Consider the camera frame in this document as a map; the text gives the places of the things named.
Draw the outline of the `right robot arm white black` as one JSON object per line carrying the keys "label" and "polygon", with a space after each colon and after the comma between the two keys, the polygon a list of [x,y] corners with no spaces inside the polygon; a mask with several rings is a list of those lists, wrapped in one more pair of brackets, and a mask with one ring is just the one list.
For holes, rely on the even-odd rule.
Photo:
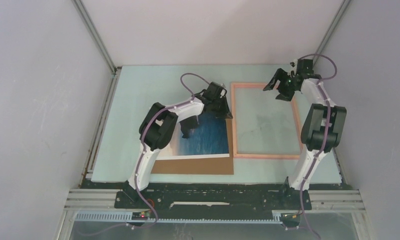
{"label": "right robot arm white black", "polygon": [[279,68],[264,91],[276,90],[276,100],[291,102],[296,92],[305,96],[310,104],[300,132],[303,145],[293,174],[289,175],[278,192],[279,204],[291,209],[302,202],[318,165],[341,141],[347,109],[337,105],[328,95],[326,80],[313,70],[310,55],[295,59],[291,70]]}

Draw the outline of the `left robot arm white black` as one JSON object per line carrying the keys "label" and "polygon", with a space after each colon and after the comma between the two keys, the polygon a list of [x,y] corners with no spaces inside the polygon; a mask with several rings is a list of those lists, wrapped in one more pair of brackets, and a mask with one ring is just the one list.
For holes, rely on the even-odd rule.
{"label": "left robot arm white black", "polygon": [[226,95],[224,86],[211,82],[208,88],[183,102],[173,105],[156,102],[150,107],[139,128],[139,159],[128,179],[128,187],[123,190],[128,204],[133,208],[145,204],[146,195],[142,190],[149,185],[157,156],[171,142],[177,125],[180,125],[182,138],[188,139],[193,130],[200,126],[198,117],[203,113],[211,113],[220,119],[232,118]]}

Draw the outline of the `pink wooden picture frame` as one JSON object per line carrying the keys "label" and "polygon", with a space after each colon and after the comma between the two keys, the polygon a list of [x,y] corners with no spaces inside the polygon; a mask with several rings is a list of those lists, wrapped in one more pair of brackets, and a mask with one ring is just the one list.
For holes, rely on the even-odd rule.
{"label": "pink wooden picture frame", "polygon": [[232,133],[233,133],[233,156],[237,159],[271,159],[271,160],[297,160],[304,148],[303,143],[300,140],[300,132],[302,127],[299,107],[297,104],[296,98],[293,98],[291,102],[293,115],[296,117],[296,126],[298,131],[298,140],[300,143],[301,152],[299,155],[272,155],[272,154],[265,154],[265,155],[256,155],[256,154],[239,154],[237,153],[237,137],[236,137],[236,123],[235,123],[235,99],[234,99],[234,92],[236,88],[264,88],[266,86],[265,83],[260,82],[233,82],[230,85],[230,95],[231,95],[231,112],[233,115],[232,120]]}

